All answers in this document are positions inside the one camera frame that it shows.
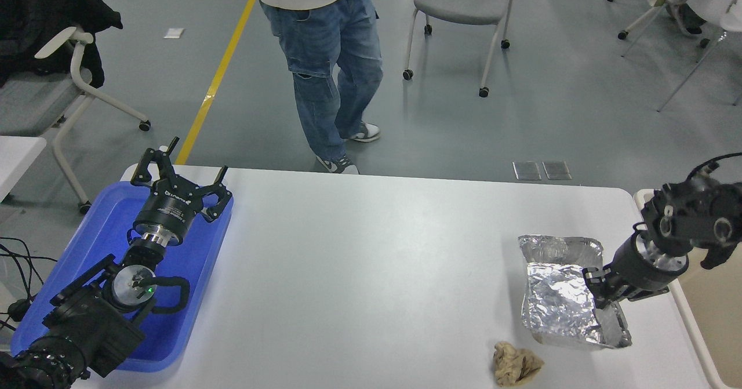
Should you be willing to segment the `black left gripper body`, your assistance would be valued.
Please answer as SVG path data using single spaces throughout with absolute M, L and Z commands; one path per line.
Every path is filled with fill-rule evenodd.
M 133 221 L 141 236 L 154 233 L 169 238 L 167 246 L 177 246 L 191 227 L 195 215 L 203 208 L 197 196 L 199 185 L 180 176 L 162 177 L 151 186 L 151 193 Z

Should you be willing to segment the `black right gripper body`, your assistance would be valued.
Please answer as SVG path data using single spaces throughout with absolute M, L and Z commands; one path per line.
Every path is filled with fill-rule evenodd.
M 646 234 L 633 234 L 606 266 L 620 276 L 623 297 L 630 285 L 656 290 L 676 280 L 676 257 L 662 253 Z

